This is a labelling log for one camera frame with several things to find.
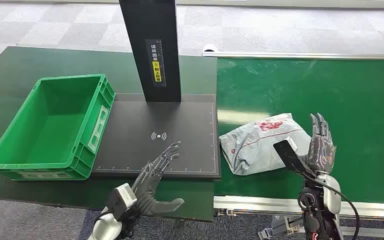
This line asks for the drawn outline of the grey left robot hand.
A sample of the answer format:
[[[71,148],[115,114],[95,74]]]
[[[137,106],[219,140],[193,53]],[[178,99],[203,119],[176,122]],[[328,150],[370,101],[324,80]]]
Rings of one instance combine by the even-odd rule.
[[[142,216],[155,216],[175,212],[184,203],[184,199],[159,201],[155,194],[161,178],[170,163],[179,157],[180,141],[173,142],[154,160],[149,161],[140,171],[132,185],[132,191],[137,198],[136,209]]]

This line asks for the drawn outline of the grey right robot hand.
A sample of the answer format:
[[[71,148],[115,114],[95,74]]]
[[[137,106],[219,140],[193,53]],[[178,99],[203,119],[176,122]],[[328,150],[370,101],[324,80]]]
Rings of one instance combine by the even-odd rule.
[[[320,113],[309,114],[312,124],[311,140],[304,162],[313,171],[331,174],[335,163],[336,146],[328,122]]]

